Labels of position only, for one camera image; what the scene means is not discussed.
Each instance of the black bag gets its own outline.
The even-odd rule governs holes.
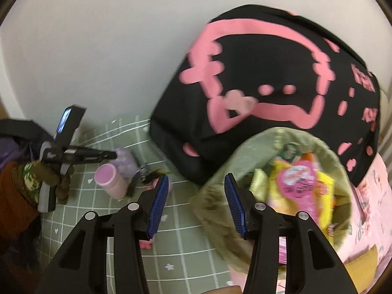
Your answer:
[[[213,19],[151,117],[150,135],[204,184],[251,136],[283,126],[324,140],[357,186],[377,152],[380,89],[363,60],[321,26],[246,5]]]

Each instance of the pink bedding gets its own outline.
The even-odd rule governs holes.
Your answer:
[[[376,155],[366,176],[351,195],[352,217],[348,235],[338,255],[343,262],[350,262],[361,256],[373,245],[377,246],[378,268],[374,283],[380,277],[392,257],[392,190],[384,161]],[[246,275],[230,269],[234,285],[244,289]],[[285,291],[285,281],[279,281],[277,294]]]

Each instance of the brown sleeve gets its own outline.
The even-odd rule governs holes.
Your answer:
[[[17,165],[8,163],[0,173],[0,237],[4,240],[18,238],[39,214],[12,181],[12,169]]]

